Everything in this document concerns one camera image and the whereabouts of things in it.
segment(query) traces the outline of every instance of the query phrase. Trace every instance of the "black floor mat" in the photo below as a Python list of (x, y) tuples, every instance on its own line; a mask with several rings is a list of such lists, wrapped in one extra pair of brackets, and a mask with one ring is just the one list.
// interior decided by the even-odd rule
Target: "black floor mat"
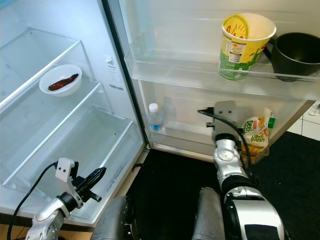
[[(294, 240), (319, 240), (320, 142), (285, 133), (251, 170)], [(219, 191), (213, 163), (151, 150), (127, 195), (142, 240), (190, 240), (201, 187)]]

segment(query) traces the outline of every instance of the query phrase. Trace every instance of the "sausage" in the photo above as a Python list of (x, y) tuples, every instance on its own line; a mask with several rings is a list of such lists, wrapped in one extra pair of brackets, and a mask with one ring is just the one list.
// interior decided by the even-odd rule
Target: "sausage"
[(54, 84), (50, 85), (50, 86), (48, 87), (48, 89), (51, 90), (51, 91), (58, 90), (58, 89), (60, 89), (60, 88), (62, 88), (62, 87), (64, 87), (64, 86), (72, 83), (78, 76), (79, 76), (78, 73), (73, 74), (73, 75), (72, 75), (71, 77), (69, 77), (69, 78), (62, 79), (62, 80), (60, 80), (60, 81), (55, 82)]

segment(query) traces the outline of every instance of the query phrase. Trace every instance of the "white bowl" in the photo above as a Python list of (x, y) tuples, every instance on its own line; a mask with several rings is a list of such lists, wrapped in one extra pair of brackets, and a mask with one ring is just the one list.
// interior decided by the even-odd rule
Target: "white bowl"
[[(73, 74), (79, 74), (76, 79), (58, 90), (51, 91), (48, 87), (62, 79), (70, 78)], [(82, 71), (80, 67), (72, 64), (57, 66), (46, 72), (40, 79), (39, 88), (42, 92), (55, 97), (64, 97), (73, 94), (81, 86)]]

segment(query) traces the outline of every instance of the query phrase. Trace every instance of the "wooden floor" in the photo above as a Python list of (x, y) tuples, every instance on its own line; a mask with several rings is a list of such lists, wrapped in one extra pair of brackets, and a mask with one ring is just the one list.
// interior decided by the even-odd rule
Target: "wooden floor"
[[(0, 225), (0, 240), (7, 239), (8, 225)], [(23, 240), (29, 227), (24, 226), (14, 226), (11, 232), (12, 240)], [(82, 231), (59, 231), (59, 237), (63, 237), (65, 240), (89, 240), (91, 238), (92, 232), (82, 232)]]

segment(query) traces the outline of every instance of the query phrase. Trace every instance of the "pot handle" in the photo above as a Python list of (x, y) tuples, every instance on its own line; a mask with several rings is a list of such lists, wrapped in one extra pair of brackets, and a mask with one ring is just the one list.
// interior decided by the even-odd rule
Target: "pot handle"
[[(269, 40), (268, 43), (269, 43), (269, 44), (272, 44), (272, 45), (275, 45), (276, 40), (273, 39), (273, 38), (270, 38), (270, 40)], [(263, 53), (264, 53), (264, 55), (271, 61), (271, 52), (268, 50), (267, 47), (264, 48)]]

